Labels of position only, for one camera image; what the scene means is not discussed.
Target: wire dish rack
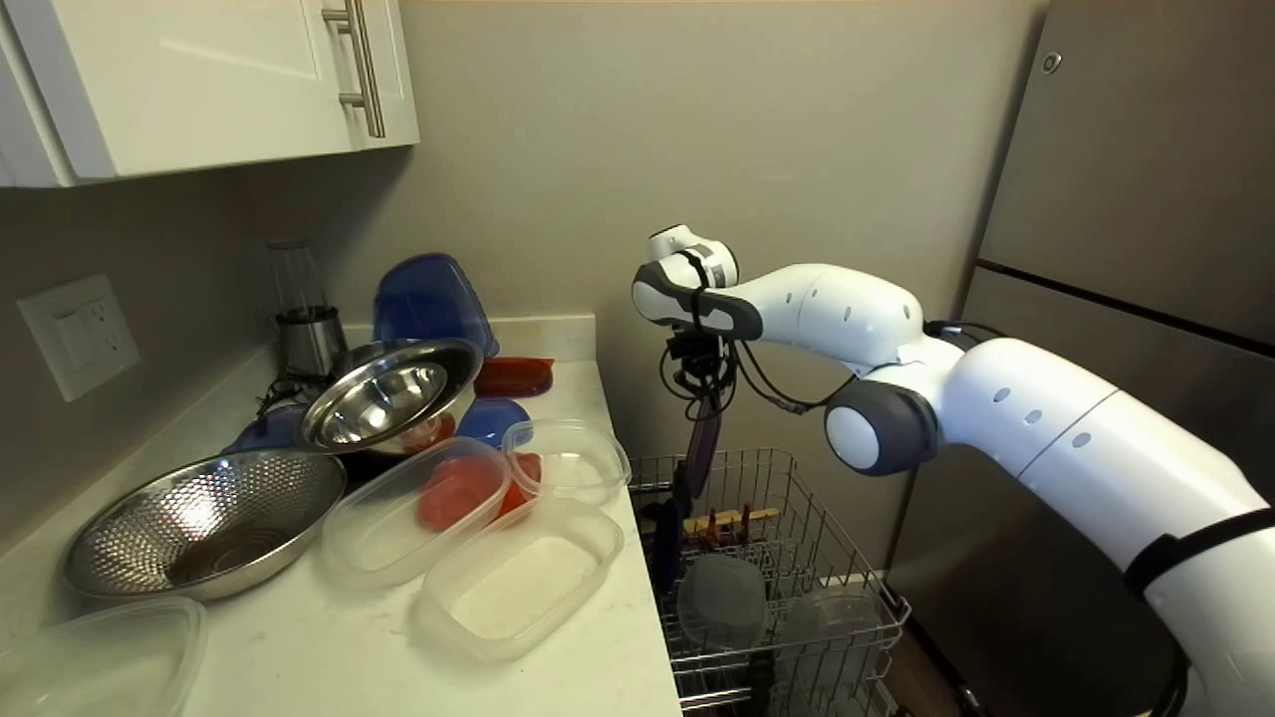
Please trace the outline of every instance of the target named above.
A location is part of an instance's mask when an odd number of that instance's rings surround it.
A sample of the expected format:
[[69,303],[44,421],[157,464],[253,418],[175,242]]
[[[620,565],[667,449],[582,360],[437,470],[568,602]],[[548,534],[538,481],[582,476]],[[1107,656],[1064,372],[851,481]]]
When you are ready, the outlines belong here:
[[[669,506],[673,465],[656,464],[635,481],[647,558],[656,550],[648,506]],[[706,644],[678,626],[686,573],[708,553],[742,558],[763,579],[763,626],[749,644]],[[911,610],[830,525],[789,454],[716,454],[693,517],[680,517],[673,582],[656,590],[656,606],[686,713],[876,717],[895,711],[886,673]]]

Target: wall outlet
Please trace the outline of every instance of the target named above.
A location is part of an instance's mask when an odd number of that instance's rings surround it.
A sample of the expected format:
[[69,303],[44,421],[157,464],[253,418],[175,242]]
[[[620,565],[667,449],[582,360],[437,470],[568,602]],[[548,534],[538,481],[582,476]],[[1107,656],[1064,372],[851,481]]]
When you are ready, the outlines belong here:
[[65,404],[138,364],[109,274],[91,274],[14,303]]

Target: white cabinet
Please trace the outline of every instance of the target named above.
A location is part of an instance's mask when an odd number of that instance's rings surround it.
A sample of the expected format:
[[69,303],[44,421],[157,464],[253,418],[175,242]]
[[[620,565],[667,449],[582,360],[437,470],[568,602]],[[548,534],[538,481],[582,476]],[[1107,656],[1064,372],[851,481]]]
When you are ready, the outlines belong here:
[[416,141],[397,0],[4,0],[8,186]]

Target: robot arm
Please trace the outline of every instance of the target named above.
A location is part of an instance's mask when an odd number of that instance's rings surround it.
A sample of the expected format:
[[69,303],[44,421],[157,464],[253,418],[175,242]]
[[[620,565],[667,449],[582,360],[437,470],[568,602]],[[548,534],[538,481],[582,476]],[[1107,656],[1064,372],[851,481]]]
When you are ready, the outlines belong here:
[[738,284],[725,242],[673,227],[656,249],[635,278],[647,320],[842,364],[851,383],[823,413],[842,464],[895,476],[941,446],[988,454],[1127,571],[1191,656],[1187,713],[1275,705],[1275,517],[1230,457],[1032,344],[930,340],[886,278],[798,262]]

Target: refrigerator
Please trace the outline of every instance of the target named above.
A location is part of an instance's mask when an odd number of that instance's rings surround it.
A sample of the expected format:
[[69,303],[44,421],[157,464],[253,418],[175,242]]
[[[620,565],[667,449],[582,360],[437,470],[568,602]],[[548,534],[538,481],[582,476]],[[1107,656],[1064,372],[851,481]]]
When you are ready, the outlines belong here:
[[[1275,499],[1275,6],[1057,0],[959,299],[1230,454]],[[969,713],[1153,711],[1174,644],[973,449],[907,478],[887,582]]]

